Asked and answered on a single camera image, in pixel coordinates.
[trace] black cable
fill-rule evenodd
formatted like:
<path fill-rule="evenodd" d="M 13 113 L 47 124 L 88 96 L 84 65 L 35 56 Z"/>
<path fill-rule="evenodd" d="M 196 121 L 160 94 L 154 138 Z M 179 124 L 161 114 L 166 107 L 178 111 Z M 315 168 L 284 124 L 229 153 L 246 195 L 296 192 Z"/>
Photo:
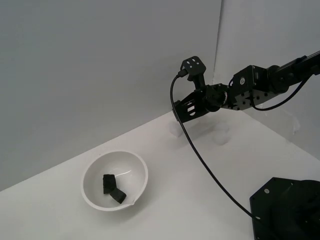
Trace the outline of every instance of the black cable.
<path fill-rule="evenodd" d="M 282 102 L 274 105 L 274 106 L 271 106 L 271 107 L 267 107 L 267 108 L 257 108 L 256 105 L 255 105 L 255 102 L 254 102 L 254 97 L 251 95 L 250 96 L 250 103 L 252 105 L 252 107 L 255 109 L 255 110 L 258 110 L 258 111 L 269 111 L 269 110 L 272 110 L 272 109 L 276 109 L 278 107 L 280 107 L 281 105 L 285 104 L 286 102 L 288 102 L 290 99 L 292 99 L 299 91 L 300 89 L 306 84 L 306 82 L 308 81 L 308 79 L 306 80 L 303 80 L 299 86 L 293 91 L 293 93 L 291 93 L 290 96 L 288 96 L 285 100 L 283 100 Z"/>
<path fill-rule="evenodd" d="M 213 172 L 211 171 L 211 169 L 208 167 L 208 165 L 206 164 L 206 162 L 203 160 L 203 158 L 201 157 L 200 153 L 198 152 L 198 150 L 196 149 L 194 143 L 192 142 L 189 134 L 187 133 L 187 130 L 184 126 L 184 124 L 182 123 L 182 121 L 180 120 L 178 113 L 176 111 L 176 107 L 175 107 L 175 103 L 174 103 L 174 97 L 173 97 L 173 90 L 174 90 L 174 85 L 175 82 L 178 78 L 183 77 L 183 75 L 180 75 L 180 73 L 175 76 L 175 78 L 173 79 L 172 83 L 171 83 L 171 87 L 170 87 L 170 101 L 171 101 L 171 105 L 172 105 L 172 110 L 174 115 L 176 116 L 176 119 L 178 120 L 184 135 L 186 137 L 186 139 L 188 140 L 191 148 L 193 149 L 194 153 L 196 154 L 196 156 L 199 158 L 200 162 L 202 163 L 202 165 L 204 166 L 204 168 L 207 170 L 207 172 L 210 174 L 210 176 L 213 178 L 213 180 L 216 182 L 216 184 L 222 189 L 222 191 L 231 199 L 231 201 L 237 205 L 242 211 L 244 211 L 249 217 L 251 217 L 254 221 L 260 223 L 266 230 L 268 230 L 269 234 L 274 237 L 276 240 L 280 240 L 280 238 L 273 232 L 271 231 L 271 229 L 269 229 L 266 225 L 264 225 L 259 219 L 257 219 L 251 212 L 249 212 L 245 207 L 243 207 L 226 189 L 225 187 L 220 183 L 220 181 L 217 179 L 217 177 L 213 174 Z"/>

